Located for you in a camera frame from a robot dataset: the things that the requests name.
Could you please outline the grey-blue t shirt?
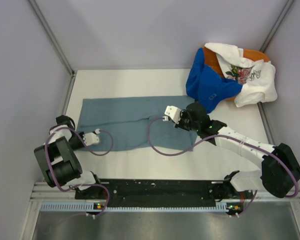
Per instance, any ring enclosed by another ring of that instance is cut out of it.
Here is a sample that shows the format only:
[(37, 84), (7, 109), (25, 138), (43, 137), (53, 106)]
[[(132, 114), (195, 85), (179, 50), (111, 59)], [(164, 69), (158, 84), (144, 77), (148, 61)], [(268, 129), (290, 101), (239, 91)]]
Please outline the grey-blue t shirt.
[(197, 139), (193, 131), (175, 128), (164, 122), (167, 106), (185, 109), (193, 99), (186, 96), (147, 96), (124, 98), (96, 98), (83, 100), (77, 131), (89, 133), (100, 129), (100, 143), (93, 151), (129, 151), (156, 147), (183, 151)]

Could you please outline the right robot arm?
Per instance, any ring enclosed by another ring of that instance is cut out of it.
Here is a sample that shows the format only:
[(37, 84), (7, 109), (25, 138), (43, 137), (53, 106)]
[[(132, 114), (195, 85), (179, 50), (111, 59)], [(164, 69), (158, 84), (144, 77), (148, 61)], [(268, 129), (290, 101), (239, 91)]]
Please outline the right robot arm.
[(223, 185), (227, 197), (235, 198), (243, 191), (262, 189), (277, 198), (293, 198), (298, 194), (300, 165), (289, 145), (272, 145), (244, 136), (226, 123), (210, 119), (198, 102), (185, 109), (168, 106), (165, 114), (176, 128), (196, 132), (202, 140), (238, 154), (257, 166), (257, 170), (237, 170), (228, 176), (229, 182)]

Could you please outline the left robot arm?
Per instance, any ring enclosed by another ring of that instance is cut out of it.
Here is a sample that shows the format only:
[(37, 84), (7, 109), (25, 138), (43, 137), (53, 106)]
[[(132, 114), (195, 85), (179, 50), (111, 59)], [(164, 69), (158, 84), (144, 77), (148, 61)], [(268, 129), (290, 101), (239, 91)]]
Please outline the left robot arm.
[(56, 125), (49, 130), (51, 139), (34, 149), (34, 155), (42, 172), (43, 178), (51, 188), (56, 186), (49, 165), (62, 187), (66, 184), (79, 184), (79, 190), (86, 189), (92, 198), (99, 198), (104, 191), (96, 174), (91, 171), (83, 171), (82, 166), (75, 155), (76, 150), (85, 146), (100, 143), (100, 130), (84, 133), (74, 132), (75, 122), (71, 117), (60, 115), (56, 118)]

